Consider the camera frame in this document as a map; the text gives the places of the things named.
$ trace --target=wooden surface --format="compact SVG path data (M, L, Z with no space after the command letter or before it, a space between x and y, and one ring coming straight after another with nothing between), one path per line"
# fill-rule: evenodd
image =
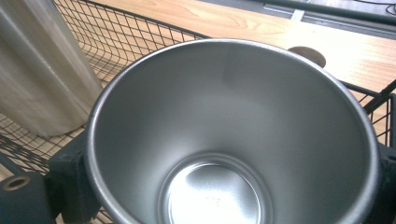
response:
M396 78L396 41L188 0L95 0L212 37L321 52L335 77L380 91Z

